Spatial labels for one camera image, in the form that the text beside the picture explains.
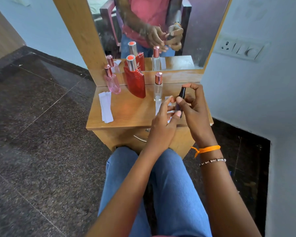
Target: hand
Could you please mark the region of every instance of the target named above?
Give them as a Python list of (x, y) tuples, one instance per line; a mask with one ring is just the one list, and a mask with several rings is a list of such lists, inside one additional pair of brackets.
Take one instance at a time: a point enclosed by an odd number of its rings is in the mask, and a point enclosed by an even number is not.
[(195, 90), (195, 98), (190, 94), (185, 95), (185, 100), (181, 97), (176, 98), (176, 102), (185, 114), (186, 123), (190, 128), (192, 138), (199, 148), (217, 145), (208, 120), (203, 86), (192, 82), (184, 84), (182, 87), (190, 87)]
[(182, 48), (181, 40), (183, 37), (183, 28), (179, 27), (178, 25), (172, 25), (169, 27), (169, 29), (173, 29), (173, 31), (168, 33), (165, 37), (167, 38), (169, 35), (172, 35), (174, 38), (165, 41), (164, 44), (170, 47), (172, 50), (178, 51)]
[(168, 106), (172, 99), (173, 96), (170, 96), (161, 104), (158, 114), (152, 120), (150, 133), (144, 148), (156, 152), (158, 157), (163, 151), (169, 148), (176, 131), (176, 125), (182, 113), (181, 111), (167, 113), (175, 109), (175, 106)]
[(159, 26), (147, 26), (147, 32), (146, 32), (146, 40), (148, 45), (150, 45), (151, 48), (154, 46), (159, 46), (159, 52), (161, 53), (166, 52), (169, 48), (164, 45), (164, 41), (161, 40), (161, 38), (164, 38), (166, 35), (165, 32), (161, 30)]

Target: mirror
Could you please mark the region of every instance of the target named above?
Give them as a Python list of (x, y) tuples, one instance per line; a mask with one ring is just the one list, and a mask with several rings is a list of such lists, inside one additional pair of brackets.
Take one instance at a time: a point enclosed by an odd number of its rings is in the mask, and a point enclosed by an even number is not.
[(145, 71), (202, 69), (228, 1), (87, 0), (103, 50), (122, 60), (121, 72), (130, 54)]

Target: marble floor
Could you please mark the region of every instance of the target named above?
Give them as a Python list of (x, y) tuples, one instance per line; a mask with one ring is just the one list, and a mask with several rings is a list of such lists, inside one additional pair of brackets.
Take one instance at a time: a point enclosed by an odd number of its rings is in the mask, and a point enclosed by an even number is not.
[[(95, 222), (111, 154), (85, 128), (95, 88), (87, 71), (30, 49), (1, 60), (0, 236), (83, 236)], [(256, 219), (267, 140), (218, 120), (213, 131)], [(193, 156), (184, 163), (206, 203)]]

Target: orange thread bracelet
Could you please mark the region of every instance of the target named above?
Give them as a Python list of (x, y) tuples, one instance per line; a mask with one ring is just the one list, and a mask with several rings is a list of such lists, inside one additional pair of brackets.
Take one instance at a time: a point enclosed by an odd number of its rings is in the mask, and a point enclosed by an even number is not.
[(212, 151), (212, 150), (219, 150), (220, 145), (213, 145), (213, 146), (209, 146), (209, 147), (201, 148), (201, 149), (197, 149), (197, 148), (191, 146), (191, 149), (196, 150), (196, 153), (194, 156), (194, 158), (196, 158), (198, 154), (205, 153), (205, 152)]

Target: blue jeans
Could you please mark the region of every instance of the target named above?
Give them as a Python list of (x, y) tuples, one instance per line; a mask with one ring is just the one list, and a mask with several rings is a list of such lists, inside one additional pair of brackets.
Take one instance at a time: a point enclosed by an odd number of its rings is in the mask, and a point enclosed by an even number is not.
[[(123, 33), (122, 35), (122, 40), (121, 40), (121, 58), (126, 58), (128, 55), (130, 55), (129, 53), (129, 47), (128, 47), (128, 43), (134, 41), (130, 38), (128, 38), (126, 36), (126, 34)], [(146, 48), (143, 47), (141, 45), (139, 45), (138, 43), (136, 43), (136, 47), (137, 47), (137, 52), (143, 52), (144, 53), (144, 57), (152, 57), (153, 55), (153, 49), (152, 48)], [(171, 48), (169, 48), (167, 50), (167, 52), (162, 52), (160, 53), (161, 57), (166, 57), (166, 56), (174, 56), (175, 51), (172, 50)]]
[[(137, 158), (138, 155), (128, 147), (119, 147), (110, 156), (106, 163), (99, 215)], [(151, 171), (149, 182), (153, 188), (158, 235), (212, 236), (204, 206), (181, 157), (175, 151), (167, 149), (162, 153)], [(143, 200), (129, 236), (151, 236)]]

